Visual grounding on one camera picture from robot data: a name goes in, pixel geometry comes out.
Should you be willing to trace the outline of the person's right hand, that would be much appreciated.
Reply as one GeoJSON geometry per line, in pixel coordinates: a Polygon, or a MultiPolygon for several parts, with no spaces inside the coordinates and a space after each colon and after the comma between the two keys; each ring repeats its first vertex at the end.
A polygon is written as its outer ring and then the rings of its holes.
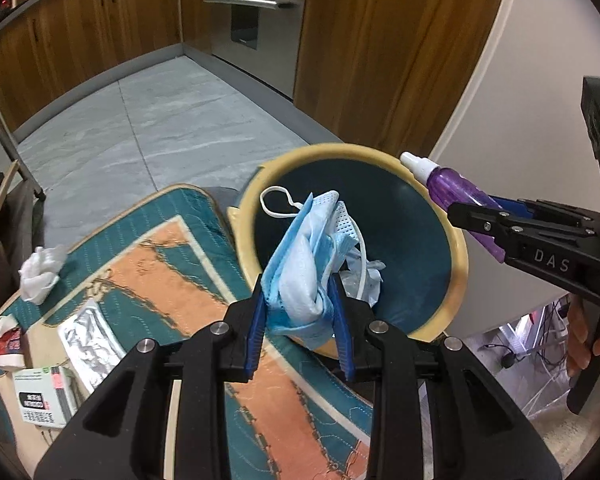
{"type": "Polygon", "coordinates": [[[573,377],[588,367],[593,356],[600,356],[600,336],[592,344],[588,343],[590,329],[584,314],[582,299],[570,294],[569,300],[567,372],[570,377],[573,377]]]}

